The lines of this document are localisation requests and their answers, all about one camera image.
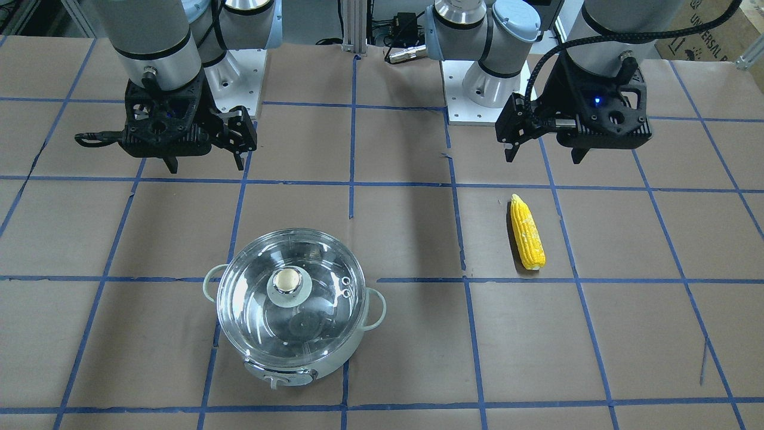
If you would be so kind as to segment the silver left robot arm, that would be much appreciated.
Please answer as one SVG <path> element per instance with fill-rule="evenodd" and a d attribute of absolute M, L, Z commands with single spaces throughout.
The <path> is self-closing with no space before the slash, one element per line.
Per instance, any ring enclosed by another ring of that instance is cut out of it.
<path fill-rule="evenodd" d="M 508 162 L 522 144 L 548 133 L 571 150 L 575 164 L 590 149 L 641 147 L 652 138 L 647 86 L 639 68 L 646 46 L 716 28 L 737 13 L 741 2 L 730 2 L 712 21 L 671 30 L 681 1 L 585 1 L 566 41 L 537 61 L 525 90 L 488 100 L 485 81 L 519 77 L 543 33 L 538 8 L 548 5 L 436 1 L 424 12 L 429 57 L 472 61 L 470 98 L 501 109 L 495 133 Z"/>

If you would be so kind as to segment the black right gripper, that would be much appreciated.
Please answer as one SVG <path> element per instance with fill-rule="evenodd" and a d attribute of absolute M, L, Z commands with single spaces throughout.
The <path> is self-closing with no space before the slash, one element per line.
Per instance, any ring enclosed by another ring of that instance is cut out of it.
<path fill-rule="evenodd" d="M 207 155 L 215 145 L 232 153 L 238 171 L 243 156 L 257 150 L 257 132 L 248 107 L 218 112 L 207 79 L 196 78 L 179 89 L 151 93 L 129 82 L 122 131 L 78 133 L 85 148 L 114 143 L 136 158 L 161 158 L 170 174 L 177 174 L 177 157 Z"/>

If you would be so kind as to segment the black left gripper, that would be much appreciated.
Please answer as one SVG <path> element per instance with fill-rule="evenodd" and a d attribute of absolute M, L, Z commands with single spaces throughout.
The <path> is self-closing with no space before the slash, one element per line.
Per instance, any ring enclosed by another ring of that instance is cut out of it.
<path fill-rule="evenodd" d="M 581 164 L 590 149 L 637 149 L 652 139 L 646 97 L 636 58 L 626 57 L 615 76 L 605 77 L 562 55 L 536 100 L 526 103 L 511 93 L 495 122 L 496 138 L 507 162 L 522 144 L 547 133 L 571 149 L 573 164 Z"/>

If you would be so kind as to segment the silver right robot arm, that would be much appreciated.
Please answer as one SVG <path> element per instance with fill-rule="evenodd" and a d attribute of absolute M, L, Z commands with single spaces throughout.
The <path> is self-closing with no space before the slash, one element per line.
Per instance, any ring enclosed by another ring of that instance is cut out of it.
<path fill-rule="evenodd" d="M 279 1 L 98 1 L 95 10 L 128 74 L 121 131 L 79 133 L 85 148 L 119 145 L 135 158 L 161 159 L 177 173 L 180 157 L 214 147 L 238 170 L 257 148 L 254 80 L 234 52 L 283 42 Z"/>

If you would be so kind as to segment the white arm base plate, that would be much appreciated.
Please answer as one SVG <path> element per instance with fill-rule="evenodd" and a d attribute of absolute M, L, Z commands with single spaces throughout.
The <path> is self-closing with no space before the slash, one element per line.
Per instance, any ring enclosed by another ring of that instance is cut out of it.
<path fill-rule="evenodd" d="M 243 106 L 251 119 L 258 119 L 267 56 L 268 51 L 262 49 L 228 51 L 222 60 L 205 68 L 219 111 Z"/>
<path fill-rule="evenodd" d="M 494 125 L 509 96 L 526 89 L 530 74 L 527 62 L 509 78 L 489 75 L 476 61 L 447 60 L 441 68 L 451 125 Z"/>

